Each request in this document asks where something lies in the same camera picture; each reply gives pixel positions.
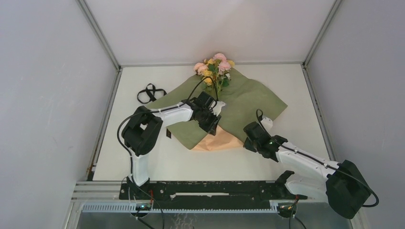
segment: green wrapping paper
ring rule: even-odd
[[[287,105],[262,83],[246,78],[236,69],[231,70],[230,76],[229,86],[222,89],[219,97],[220,101],[226,103],[226,107],[221,111],[219,126],[244,142],[246,134],[243,128],[256,121],[257,108],[275,120]],[[147,107],[153,109],[177,104],[189,96],[200,80],[201,77],[198,75],[191,76],[176,89],[148,104]],[[204,83],[201,83],[192,97],[197,97],[203,90]],[[168,126],[168,129],[188,149],[194,148],[207,135],[198,126],[197,121],[176,123]]]

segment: black ribbon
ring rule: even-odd
[[[137,99],[138,99],[138,101],[139,101],[141,104],[148,104],[148,103],[150,103],[150,102],[156,101],[156,98],[155,98],[155,93],[156,93],[156,92],[163,92],[163,96],[165,96],[165,95],[167,94],[165,90],[163,90],[163,89],[161,89],[161,88],[160,88],[160,89],[156,89],[155,85],[153,85],[152,83],[149,83],[149,84],[146,86],[145,89],[143,89],[142,91],[140,91],[140,92],[138,93]],[[141,93],[146,93],[146,94],[149,96],[149,101],[147,101],[147,102],[141,101],[141,100],[139,99],[139,94],[141,94]]]

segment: pink flower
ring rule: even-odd
[[[223,72],[228,71],[230,69],[231,69],[231,65],[227,61],[222,61],[218,65],[218,70],[219,70],[220,73],[223,73]]]
[[[225,57],[225,55],[222,54],[222,53],[217,53],[217,54],[213,57],[213,59],[214,59],[214,60],[219,59],[219,60],[221,60],[221,61],[226,61],[226,57]]]
[[[197,74],[198,74],[198,75],[201,75],[201,73],[202,73],[203,71],[207,70],[207,69],[208,69],[208,66],[207,66],[206,64],[204,64],[204,65],[200,66],[200,67],[197,69]]]
[[[194,71],[196,71],[197,69],[199,69],[201,66],[205,65],[204,63],[196,63],[194,65]]]

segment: white wall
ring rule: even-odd
[[[403,0],[344,1],[309,66],[338,158],[380,197],[366,209],[373,229],[404,228],[404,11]]]
[[[87,0],[121,64],[303,62],[334,0]]]
[[[0,6],[0,228],[60,228],[115,69],[74,0]]]

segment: yellow flower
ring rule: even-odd
[[[210,86],[211,84],[213,84],[213,81],[211,80],[211,78],[206,78],[206,79],[204,80],[204,82],[205,82],[208,86]]]
[[[211,72],[210,70],[204,70],[201,72],[202,76],[212,76],[213,72]]]
[[[228,60],[228,63],[231,65],[231,67],[235,67],[235,62]]]

